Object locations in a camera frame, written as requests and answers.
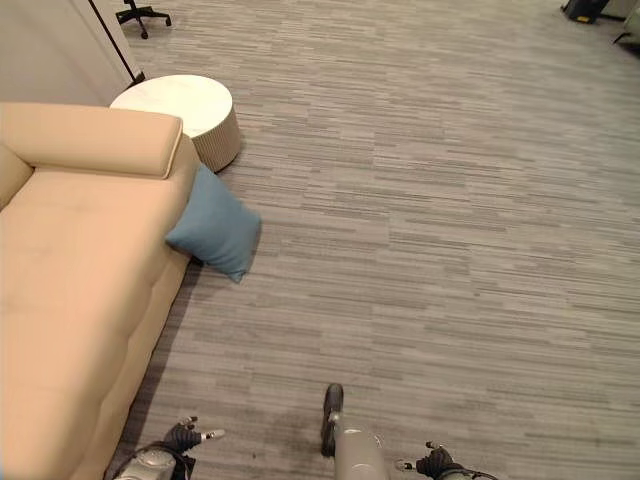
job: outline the dark object in corner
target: dark object in corner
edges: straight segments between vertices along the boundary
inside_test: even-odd
[[[570,20],[593,23],[607,3],[609,0],[569,0],[562,10]]]
[[[161,17],[165,19],[164,23],[167,24],[167,27],[171,26],[171,17],[166,13],[154,12],[151,7],[137,7],[135,0],[124,0],[124,3],[129,5],[131,9],[116,13],[118,23],[122,25],[123,23],[135,18],[142,29],[142,33],[140,34],[142,38],[149,38],[147,29],[145,28],[144,23],[142,23],[142,17]]]

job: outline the white wall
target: white wall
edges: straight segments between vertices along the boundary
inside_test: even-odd
[[[94,3],[139,74],[113,10]],[[109,105],[131,82],[87,0],[0,0],[0,101]]]
[[[602,13],[614,17],[627,17],[638,0],[609,0]]]

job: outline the gray carpet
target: gray carpet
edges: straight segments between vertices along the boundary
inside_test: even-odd
[[[196,480],[329,479],[338,381],[390,461],[434,439],[502,480],[639,478],[640,60],[559,4],[154,0],[171,29],[124,26],[147,76],[230,88],[221,177],[264,231],[240,285],[189,267],[116,459],[193,413],[228,431]]]

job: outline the throw pillow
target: throw pillow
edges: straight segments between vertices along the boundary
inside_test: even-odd
[[[166,241],[239,282],[251,266],[260,217],[200,165],[189,202]]]

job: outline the office chair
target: office chair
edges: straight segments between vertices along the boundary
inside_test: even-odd
[[[164,23],[167,24],[167,27],[171,26],[171,17],[166,13],[154,12],[151,7],[137,7],[135,0],[124,0],[124,3],[129,5],[131,10],[123,10],[122,12],[116,13],[118,23],[122,25],[132,18],[135,18],[142,29],[140,36],[144,39],[149,38],[149,34],[147,33],[144,23],[142,23],[142,17],[162,17],[165,19]]]

